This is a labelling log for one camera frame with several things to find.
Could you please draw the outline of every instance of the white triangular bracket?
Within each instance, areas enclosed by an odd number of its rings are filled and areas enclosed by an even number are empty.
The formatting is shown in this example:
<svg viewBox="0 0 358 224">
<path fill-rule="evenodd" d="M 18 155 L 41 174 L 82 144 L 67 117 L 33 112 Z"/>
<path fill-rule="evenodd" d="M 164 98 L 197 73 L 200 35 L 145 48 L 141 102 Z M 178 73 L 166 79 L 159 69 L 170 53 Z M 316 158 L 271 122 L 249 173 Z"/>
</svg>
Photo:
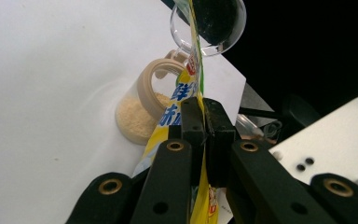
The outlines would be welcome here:
<svg viewBox="0 0 358 224">
<path fill-rule="evenodd" d="M 324 173 L 358 182 L 358 97 L 269 151 L 291 176 L 306 184 Z M 306 163 L 307 158 L 314 163 Z"/>
</svg>

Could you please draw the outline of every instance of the beige powder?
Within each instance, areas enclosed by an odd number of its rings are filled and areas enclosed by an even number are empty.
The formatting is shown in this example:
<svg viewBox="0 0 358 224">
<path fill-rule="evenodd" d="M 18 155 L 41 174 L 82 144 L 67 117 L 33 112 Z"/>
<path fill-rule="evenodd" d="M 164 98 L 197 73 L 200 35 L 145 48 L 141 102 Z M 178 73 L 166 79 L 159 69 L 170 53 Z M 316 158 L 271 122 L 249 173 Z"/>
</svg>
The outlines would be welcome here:
<svg viewBox="0 0 358 224">
<path fill-rule="evenodd" d="M 170 98 L 156 93 L 158 100 L 167 106 Z M 142 107 L 138 98 L 126 96 L 120 102 L 117 113 L 117 125 L 121 132 L 132 142 L 146 145 L 155 130 L 158 121 L 154 120 Z"/>
</svg>

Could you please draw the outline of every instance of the jar with beige powder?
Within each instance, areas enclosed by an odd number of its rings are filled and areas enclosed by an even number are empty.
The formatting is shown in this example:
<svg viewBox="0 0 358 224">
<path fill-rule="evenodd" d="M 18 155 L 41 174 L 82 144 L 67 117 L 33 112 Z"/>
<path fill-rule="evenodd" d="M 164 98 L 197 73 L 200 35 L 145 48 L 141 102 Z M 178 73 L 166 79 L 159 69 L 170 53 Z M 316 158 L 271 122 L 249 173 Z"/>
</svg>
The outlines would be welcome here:
<svg viewBox="0 0 358 224">
<path fill-rule="evenodd" d="M 147 144 L 185 69 L 186 55 L 174 53 L 151 62 L 117 105 L 117 126 L 135 144 Z"/>
</svg>

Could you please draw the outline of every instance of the transparent plastic cup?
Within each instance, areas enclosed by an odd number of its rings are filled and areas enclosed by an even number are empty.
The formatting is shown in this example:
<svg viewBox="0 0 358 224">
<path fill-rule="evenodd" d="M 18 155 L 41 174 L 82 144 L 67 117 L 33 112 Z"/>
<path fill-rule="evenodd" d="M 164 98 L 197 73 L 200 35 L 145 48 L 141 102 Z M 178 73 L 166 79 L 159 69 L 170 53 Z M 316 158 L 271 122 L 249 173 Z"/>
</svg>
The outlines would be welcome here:
<svg viewBox="0 0 358 224">
<path fill-rule="evenodd" d="M 246 24 L 246 8 L 242 0 L 194 1 L 202 56 L 221 54 L 240 39 Z M 171 14 L 171 34 L 176 45 L 190 54 L 191 30 L 188 11 L 174 5 Z"/>
</svg>

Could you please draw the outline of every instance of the white table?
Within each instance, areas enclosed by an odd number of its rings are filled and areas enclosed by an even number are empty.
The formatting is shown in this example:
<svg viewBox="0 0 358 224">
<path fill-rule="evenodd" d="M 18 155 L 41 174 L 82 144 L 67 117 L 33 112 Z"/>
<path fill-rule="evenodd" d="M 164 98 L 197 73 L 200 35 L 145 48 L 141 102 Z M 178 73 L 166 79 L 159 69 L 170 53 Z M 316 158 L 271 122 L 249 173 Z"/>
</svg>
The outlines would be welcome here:
<svg viewBox="0 0 358 224">
<path fill-rule="evenodd" d="M 114 111 L 177 48 L 170 15 L 159 0 L 0 1 L 0 223 L 64 223 L 93 178 L 131 175 L 144 147 Z M 220 55 L 204 73 L 234 124 L 245 77 Z"/>
</svg>

